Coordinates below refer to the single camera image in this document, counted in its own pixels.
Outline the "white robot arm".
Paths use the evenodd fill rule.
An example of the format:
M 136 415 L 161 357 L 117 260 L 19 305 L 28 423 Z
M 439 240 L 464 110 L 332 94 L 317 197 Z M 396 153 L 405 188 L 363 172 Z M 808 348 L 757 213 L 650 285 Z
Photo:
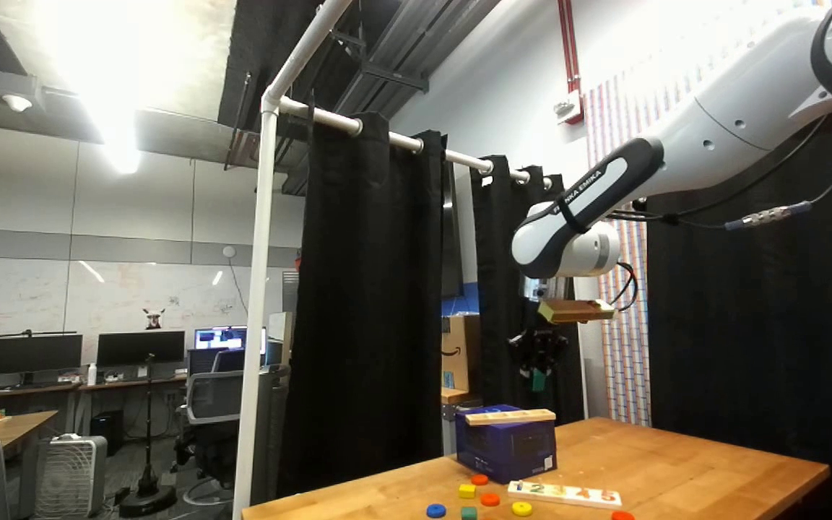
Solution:
M 832 116 L 832 9 L 766 28 L 644 135 L 623 140 L 512 234 L 526 278 L 582 278 L 617 263 L 603 217 L 633 200 L 702 189 L 744 172 Z

